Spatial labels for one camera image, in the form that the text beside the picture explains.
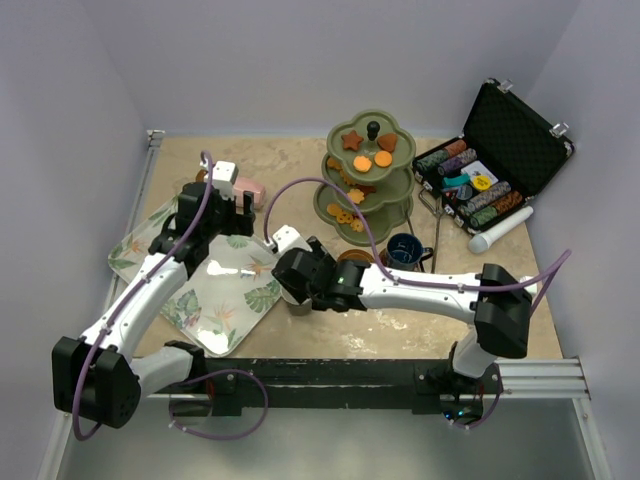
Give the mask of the pink cup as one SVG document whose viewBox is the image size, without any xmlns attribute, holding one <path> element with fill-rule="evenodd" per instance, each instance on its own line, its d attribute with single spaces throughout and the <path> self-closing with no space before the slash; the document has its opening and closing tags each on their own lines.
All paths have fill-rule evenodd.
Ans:
<svg viewBox="0 0 640 480">
<path fill-rule="evenodd" d="M 260 210 L 266 200 L 266 187 L 261 183 L 246 177 L 237 177 L 233 185 L 236 207 L 242 209 L 244 207 L 244 193 L 249 192 L 253 195 L 253 208 Z"/>
</svg>

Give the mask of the dark grey mug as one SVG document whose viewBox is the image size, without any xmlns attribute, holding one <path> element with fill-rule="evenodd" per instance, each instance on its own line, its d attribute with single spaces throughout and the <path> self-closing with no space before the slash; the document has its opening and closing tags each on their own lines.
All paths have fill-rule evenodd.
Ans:
<svg viewBox="0 0 640 480">
<path fill-rule="evenodd" d="M 301 304 L 288 303 L 289 313 L 293 316 L 306 316 L 312 311 L 312 303 L 307 300 Z"/>
</svg>

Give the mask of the brown saucer back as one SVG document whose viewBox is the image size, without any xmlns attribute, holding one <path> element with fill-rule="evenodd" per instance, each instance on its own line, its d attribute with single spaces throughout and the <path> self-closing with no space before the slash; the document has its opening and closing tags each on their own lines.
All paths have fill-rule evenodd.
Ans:
<svg viewBox="0 0 640 480">
<path fill-rule="evenodd" d="M 343 261 L 343 260 L 353 260 L 353 261 L 373 263 L 374 257 L 372 256 L 371 253 L 363 249 L 349 249 L 342 252 L 338 256 L 337 261 Z"/>
</svg>

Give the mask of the brown saucer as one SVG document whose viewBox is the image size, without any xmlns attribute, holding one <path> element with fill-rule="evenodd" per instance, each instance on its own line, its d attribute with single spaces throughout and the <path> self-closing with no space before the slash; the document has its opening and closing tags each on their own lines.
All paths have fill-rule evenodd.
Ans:
<svg viewBox="0 0 640 480">
<path fill-rule="evenodd" d="M 380 258 L 380 262 L 384 267 L 388 267 L 389 263 L 388 263 L 388 252 L 386 249 L 384 249 L 380 254 L 379 254 L 379 258 Z"/>
<path fill-rule="evenodd" d="M 342 252 L 338 256 L 337 261 L 343 261 L 343 260 L 353 260 L 353 261 L 373 263 L 374 257 L 372 256 L 371 253 L 363 249 L 349 249 Z"/>
<path fill-rule="evenodd" d="M 208 172 L 204 169 L 201 169 L 197 174 L 196 174 L 196 178 L 195 181 L 196 182 L 201 182 L 204 183 L 207 180 L 207 175 Z"/>
</svg>

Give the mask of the orange slice cookie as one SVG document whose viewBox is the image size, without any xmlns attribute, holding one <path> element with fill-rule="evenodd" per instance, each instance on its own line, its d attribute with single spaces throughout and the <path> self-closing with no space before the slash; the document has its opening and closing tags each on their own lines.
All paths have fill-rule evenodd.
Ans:
<svg viewBox="0 0 640 480">
<path fill-rule="evenodd" d="M 353 231 L 358 232 L 358 233 L 363 232 L 363 231 L 365 230 L 364 222 L 363 222 L 363 221 L 361 221 L 361 220 L 360 220 L 360 219 L 358 219 L 358 218 L 354 219 L 354 220 L 350 223 L 350 226 L 351 226 L 351 228 L 352 228 L 352 230 L 353 230 Z"/>
<path fill-rule="evenodd" d="M 354 221 L 354 215 L 346 211 L 341 211 L 335 216 L 335 219 L 339 224 L 350 225 Z"/>
</svg>

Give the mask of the round orange cookie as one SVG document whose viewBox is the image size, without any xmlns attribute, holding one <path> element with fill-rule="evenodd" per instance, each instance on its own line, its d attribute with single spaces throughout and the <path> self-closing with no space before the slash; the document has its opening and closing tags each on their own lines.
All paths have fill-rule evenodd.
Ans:
<svg viewBox="0 0 640 480">
<path fill-rule="evenodd" d="M 331 216 L 337 216 L 342 212 L 341 207 L 338 204 L 335 203 L 331 203 L 327 205 L 327 212 L 331 215 Z"/>
<path fill-rule="evenodd" d="M 380 168 L 388 168 L 392 162 L 392 154 L 388 151 L 380 150 L 374 156 L 375 164 Z"/>
<path fill-rule="evenodd" d="M 358 155 L 353 159 L 353 168 L 362 173 L 368 172 L 372 167 L 372 162 L 369 157 L 364 155 Z"/>
</svg>

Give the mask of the leaf pattern serving tray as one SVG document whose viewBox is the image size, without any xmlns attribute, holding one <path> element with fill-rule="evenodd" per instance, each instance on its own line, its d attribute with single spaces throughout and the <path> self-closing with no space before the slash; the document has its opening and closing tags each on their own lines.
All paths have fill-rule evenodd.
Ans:
<svg viewBox="0 0 640 480">
<path fill-rule="evenodd" d="M 276 258 L 257 238 L 217 236 L 210 256 L 160 310 L 208 355 L 229 355 L 281 298 Z"/>
</svg>

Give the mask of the maple leaf cookie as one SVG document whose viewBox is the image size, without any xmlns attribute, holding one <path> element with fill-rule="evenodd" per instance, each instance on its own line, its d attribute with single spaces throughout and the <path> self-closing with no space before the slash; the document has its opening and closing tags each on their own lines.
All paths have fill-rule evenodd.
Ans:
<svg viewBox="0 0 640 480">
<path fill-rule="evenodd" d="M 335 169 L 335 170 L 341 170 L 342 166 L 340 164 L 339 161 L 335 160 L 333 157 L 329 157 L 327 159 L 327 166 L 329 168 Z"/>
</svg>

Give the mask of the orange flower cookie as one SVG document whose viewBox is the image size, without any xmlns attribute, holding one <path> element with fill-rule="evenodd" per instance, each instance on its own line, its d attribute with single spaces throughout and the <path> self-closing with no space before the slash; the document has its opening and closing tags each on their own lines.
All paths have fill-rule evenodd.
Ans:
<svg viewBox="0 0 640 480">
<path fill-rule="evenodd" d="M 347 196 L 356 205 L 363 202 L 366 198 L 366 194 L 362 190 L 357 188 L 350 189 L 347 193 Z"/>
</svg>

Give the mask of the brown patterned cookie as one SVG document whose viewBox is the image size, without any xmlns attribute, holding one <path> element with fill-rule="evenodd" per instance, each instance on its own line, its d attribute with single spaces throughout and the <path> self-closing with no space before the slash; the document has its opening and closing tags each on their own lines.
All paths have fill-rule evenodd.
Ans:
<svg viewBox="0 0 640 480">
<path fill-rule="evenodd" d="M 347 175 L 343 170 L 340 171 L 340 175 L 341 175 L 342 179 L 345 181 L 346 184 L 348 184 L 348 185 L 354 185 L 355 184 L 354 180 L 349 175 Z"/>
</svg>

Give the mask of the dark blue mug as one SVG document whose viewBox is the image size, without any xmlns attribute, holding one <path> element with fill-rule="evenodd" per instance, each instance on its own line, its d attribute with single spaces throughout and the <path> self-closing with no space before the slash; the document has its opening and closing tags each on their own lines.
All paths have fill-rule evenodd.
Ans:
<svg viewBox="0 0 640 480">
<path fill-rule="evenodd" d="M 424 270 L 422 263 L 434 254 L 431 247 L 425 247 L 422 242 L 410 233 L 393 235 L 386 245 L 386 266 L 403 271 Z"/>
</svg>

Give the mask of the dark star cookie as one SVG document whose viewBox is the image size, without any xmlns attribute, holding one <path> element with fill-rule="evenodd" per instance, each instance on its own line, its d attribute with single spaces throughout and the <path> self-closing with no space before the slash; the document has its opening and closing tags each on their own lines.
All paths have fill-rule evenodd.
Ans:
<svg viewBox="0 0 640 480">
<path fill-rule="evenodd" d="M 376 192 L 376 187 L 373 185 L 358 185 L 357 188 L 362 191 L 365 196 Z"/>
<path fill-rule="evenodd" d="M 342 149 L 344 151 L 358 152 L 365 141 L 365 138 L 361 136 L 355 129 L 350 130 L 347 133 L 340 135 L 342 141 Z"/>
</svg>

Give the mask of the round orange cookie front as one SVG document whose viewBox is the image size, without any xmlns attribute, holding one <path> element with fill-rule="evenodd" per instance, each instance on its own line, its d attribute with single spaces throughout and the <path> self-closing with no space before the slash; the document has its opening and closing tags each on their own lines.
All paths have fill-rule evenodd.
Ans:
<svg viewBox="0 0 640 480">
<path fill-rule="evenodd" d="M 375 164 L 380 168 L 388 168 L 392 162 L 392 154 L 388 151 L 380 150 L 374 156 Z"/>
</svg>

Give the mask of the metal tongs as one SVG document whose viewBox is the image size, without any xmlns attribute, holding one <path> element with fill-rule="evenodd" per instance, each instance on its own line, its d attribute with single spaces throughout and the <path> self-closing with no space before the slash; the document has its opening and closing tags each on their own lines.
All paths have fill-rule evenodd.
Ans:
<svg viewBox="0 0 640 480">
<path fill-rule="evenodd" d="M 412 192 L 413 210 L 409 216 L 410 230 L 425 246 L 434 249 L 433 257 L 427 261 L 428 273 L 443 273 L 445 266 L 445 237 L 447 215 L 441 197 L 434 197 L 421 185 Z"/>
</svg>

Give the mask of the heart cookie light brown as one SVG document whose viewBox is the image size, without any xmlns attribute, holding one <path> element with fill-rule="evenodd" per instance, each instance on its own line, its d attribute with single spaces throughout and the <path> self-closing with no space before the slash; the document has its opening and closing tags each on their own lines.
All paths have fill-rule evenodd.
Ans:
<svg viewBox="0 0 640 480">
<path fill-rule="evenodd" d="M 393 153 L 396 149 L 398 135 L 396 133 L 387 133 L 377 138 L 377 144 L 383 151 Z"/>
</svg>

